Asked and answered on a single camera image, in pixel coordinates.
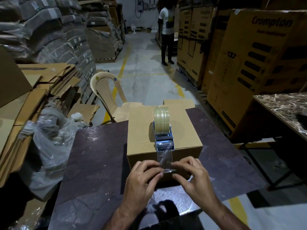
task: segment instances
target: white t-shirt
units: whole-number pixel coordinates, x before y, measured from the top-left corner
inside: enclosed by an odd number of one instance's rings
[[[171,9],[164,7],[160,12],[159,19],[163,20],[162,34],[170,35],[175,32],[175,6],[173,6]]]

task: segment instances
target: black pants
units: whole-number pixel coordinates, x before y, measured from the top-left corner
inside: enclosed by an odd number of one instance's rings
[[[169,60],[172,59],[173,46],[174,46],[174,34],[162,34],[162,46],[161,46],[162,61],[165,61],[166,47],[168,51],[168,59]]]

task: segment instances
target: marble table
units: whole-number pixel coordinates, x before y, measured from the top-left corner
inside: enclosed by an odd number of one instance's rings
[[[217,197],[227,200],[265,186],[239,151],[199,109],[187,109],[203,143],[199,157]],[[130,168],[126,158],[128,121],[79,130],[60,186],[49,230],[101,230],[121,204]],[[159,185],[138,229],[199,210],[178,183]]]
[[[297,113],[307,112],[307,93],[255,95],[254,99],[307,141],[307,131],[296,118]]]

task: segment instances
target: beige plastic chair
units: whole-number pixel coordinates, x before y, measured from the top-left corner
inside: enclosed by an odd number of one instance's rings
[[[121,107],[118,107],[114,100],[109,87],[109,80],[112,79],[119,96],[123,102]],[[111,122],[122,122],[129,120],[129,109],[130,107],[143,106],[140,102],[127,102],[127,99],[122,91],[119,80],[112,73],[99,72],[91,78],[91,89],[96,96],[101,100],[104,108],[111,118]]]

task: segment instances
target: hand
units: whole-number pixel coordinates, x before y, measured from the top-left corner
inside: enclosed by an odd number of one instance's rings
[[[172,166],[184,169],[193,175],[190,182],[179,174],[173,174],[173,178],[182,185],[194,203],[210,217],[221,212],[223,205],[215,195],[208,171],[201,165],[199,159],[186,157],[173,162]]]
[[[155,186],[163,177],[163,169],[160,167],[147,169],[147,167],[159,166],[159,162],[146,160],[136,162],[133,166],[125,185],[124,198],[121,209],[128,212],[131,218],[141,213],[154,193]]]

